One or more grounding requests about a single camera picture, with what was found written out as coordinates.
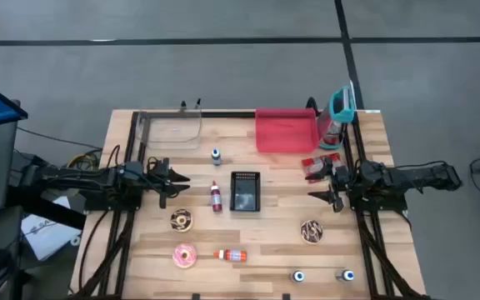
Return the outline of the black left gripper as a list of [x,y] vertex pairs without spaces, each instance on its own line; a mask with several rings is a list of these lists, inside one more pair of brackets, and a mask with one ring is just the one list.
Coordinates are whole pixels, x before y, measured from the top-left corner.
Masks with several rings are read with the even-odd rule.
[[177,185],[173,183],[189,182],[190,178],[175,172],[169,166],[169,159],[158,159],[149,157],[146,162],[144,178],[150,183],[150,187],[159,195],[159,207],[167,206],[167,199],[171,196],[178,196],[180,192],[190,188],[189,185]]

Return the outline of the black mesh basket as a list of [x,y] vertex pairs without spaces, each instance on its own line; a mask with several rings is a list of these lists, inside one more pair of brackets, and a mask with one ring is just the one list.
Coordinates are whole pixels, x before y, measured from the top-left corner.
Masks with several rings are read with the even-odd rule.
[[261,209],[261,185],[259,172],[231,173],[230,210],[259,212]]

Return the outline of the pink frosted donut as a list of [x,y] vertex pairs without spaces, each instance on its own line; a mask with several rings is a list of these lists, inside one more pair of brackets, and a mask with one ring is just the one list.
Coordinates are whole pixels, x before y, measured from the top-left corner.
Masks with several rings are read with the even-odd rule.
[[173,250],[172,260],[179,268],[190,268],[197,261],[197,250],[192,244],[179,244]]

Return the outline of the black box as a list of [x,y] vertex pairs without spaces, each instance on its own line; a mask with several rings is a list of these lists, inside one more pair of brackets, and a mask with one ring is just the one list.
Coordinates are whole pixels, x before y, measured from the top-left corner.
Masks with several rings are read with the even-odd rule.
[[39,156],[26,152],[19,152],[14,150],[12,153],[12,170],[22,171],[24,168],[27,168],[29,165],[37,165],[40,167],[50,166],[50,163]]

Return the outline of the clear plastic bin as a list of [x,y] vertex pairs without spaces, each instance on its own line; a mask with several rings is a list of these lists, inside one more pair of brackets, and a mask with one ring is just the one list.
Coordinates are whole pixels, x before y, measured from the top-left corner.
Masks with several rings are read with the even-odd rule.
[[195,149],[202,124],[201,109],[141,110],[137,112],[135,139],[149,149]]

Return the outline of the black aluminium table frame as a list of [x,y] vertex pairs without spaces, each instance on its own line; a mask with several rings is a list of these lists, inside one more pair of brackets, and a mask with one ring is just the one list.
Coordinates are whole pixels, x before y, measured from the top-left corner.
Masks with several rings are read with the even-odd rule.
[[[221,165],[214,166],[217,148]],[[147,193],[135,216],[122,295],[126,299],[367,299],[370,296],[363,249],[354,212],[334,212],[308,193],[324,191],[326,182],[308,182],[299,154],[261,154],[255,141],[251,110],[208,110],[202,117],[199,145],[195,149],[149,151],[152,157],[170,159],[172,167],[190,178],[187,191],[171,199],[166,208],[158,195]],[[222,200],[230,197],[234,171],[259,172],[259,212],[215,213],[210,206],[213,181]],[[178,209],[192,213],[192,228],[176,232],[170,217]],[[317,244],[302,240],[300,227],[316,220],[323,227]],[[173,250],[192,244],[197,261],[190,268],[174,264]],[[243,250],[246,262],[213,256],[218,250]],[[338,269],[354,272],[352,282],[335,278]],[[304,273],[303,282],[291,273]]]

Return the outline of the teal handled container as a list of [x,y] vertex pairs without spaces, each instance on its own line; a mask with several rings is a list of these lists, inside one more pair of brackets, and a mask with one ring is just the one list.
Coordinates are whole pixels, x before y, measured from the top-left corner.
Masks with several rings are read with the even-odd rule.
[[336,91],[317,117],[319,147],[326,150],[339,148],[344,128],[353,121],[355,112],[356,101],[353,86],[347,85]]

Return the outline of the black diagonal beam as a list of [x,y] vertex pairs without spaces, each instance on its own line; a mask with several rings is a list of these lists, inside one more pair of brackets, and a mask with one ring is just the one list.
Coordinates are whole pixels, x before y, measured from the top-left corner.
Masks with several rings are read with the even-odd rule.
[[21,206],[26,213],[61,223],[70,228],[83,229],[86,222],[84,214],[43,199],[37,192],[29,192],[18,187],[7,188],[7,205]]

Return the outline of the white paper sheet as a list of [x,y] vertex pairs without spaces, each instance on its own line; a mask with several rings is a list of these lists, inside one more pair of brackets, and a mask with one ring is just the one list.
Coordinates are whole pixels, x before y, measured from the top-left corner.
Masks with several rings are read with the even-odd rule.
[[76,237],[82,231],[29,214],[21,222],[21,229],[35,257],[39,261],[46,260]]

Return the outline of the chocolate frosted donut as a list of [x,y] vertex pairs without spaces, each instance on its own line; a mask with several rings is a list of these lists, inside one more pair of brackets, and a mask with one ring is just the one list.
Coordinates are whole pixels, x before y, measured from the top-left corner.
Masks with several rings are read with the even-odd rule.
[[193,226],[193,215],[187,209],[178,209],[170,217],[171,228],[178,233],[185,233]]
[[305,243],[317,244],[323,239],[323,226],[316,220],[307,220],[300,227],[300,235]]

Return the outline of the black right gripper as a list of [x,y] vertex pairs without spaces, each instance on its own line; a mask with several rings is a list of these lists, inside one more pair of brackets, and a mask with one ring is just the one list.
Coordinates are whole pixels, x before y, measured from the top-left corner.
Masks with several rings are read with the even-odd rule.
[[323,165],[318,171],[309,173],[305,179],[309,182],[322,181],[330,176],[331,186],[325,192],[309,192],[308,195],[331,203],[333,211],[340,213],[344,207],[340,192],[347,191],[347,185],[351,177],[348,168],[342,162],[331,161],[329,165]]

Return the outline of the red plastic tray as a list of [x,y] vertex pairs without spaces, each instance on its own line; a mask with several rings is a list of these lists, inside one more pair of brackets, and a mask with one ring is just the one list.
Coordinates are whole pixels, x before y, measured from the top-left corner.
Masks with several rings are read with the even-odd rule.
[[255,128],[260,153],[311,153],[318,147],[316,115],[311,108],[259,108]]

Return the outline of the red food colouring bottle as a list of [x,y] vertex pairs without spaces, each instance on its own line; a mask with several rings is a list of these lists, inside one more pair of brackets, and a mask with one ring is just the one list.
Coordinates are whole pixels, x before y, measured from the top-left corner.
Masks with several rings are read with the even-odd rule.
[[210,195],[211,195],[212,210],[215,213],[220,213],[223,210],[223,204],[221,200],[221,193],[220,193],[219,186],[215,181],[212,182]]

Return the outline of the orange food colouring bottle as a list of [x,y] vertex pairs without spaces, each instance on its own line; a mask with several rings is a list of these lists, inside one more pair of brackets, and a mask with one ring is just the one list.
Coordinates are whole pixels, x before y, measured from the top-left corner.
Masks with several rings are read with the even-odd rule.
[[248,254],[243,250],[218,250],[213,253],[215,258],[224,261],[236,262],[236,263],[245,263],[248,260]]

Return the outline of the red snack packet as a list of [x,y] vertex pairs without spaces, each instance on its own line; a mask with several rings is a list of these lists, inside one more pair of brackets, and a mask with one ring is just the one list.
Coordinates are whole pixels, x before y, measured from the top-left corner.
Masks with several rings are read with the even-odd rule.
[[338,153],[331,153],[331,154],[326,154],[319,157],[303,159],[302,169],[305,175],[307,176],[309,173],[314,173],[318,171],[323,165],[329,165],[331,161],[335,163],[343,163]]

